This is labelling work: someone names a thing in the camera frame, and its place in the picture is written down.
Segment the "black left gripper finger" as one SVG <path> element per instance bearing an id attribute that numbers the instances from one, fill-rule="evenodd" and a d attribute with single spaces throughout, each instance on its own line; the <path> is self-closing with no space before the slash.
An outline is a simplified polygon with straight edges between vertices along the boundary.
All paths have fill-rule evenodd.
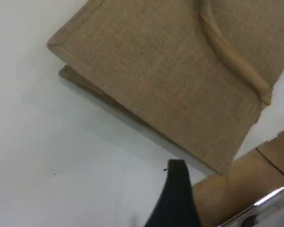
<path id="1" fill-rule="evenodd" d="M 199 227 L 187 165 L 182 159 L 170 159 L 167 178 L 146 227 Z"/>

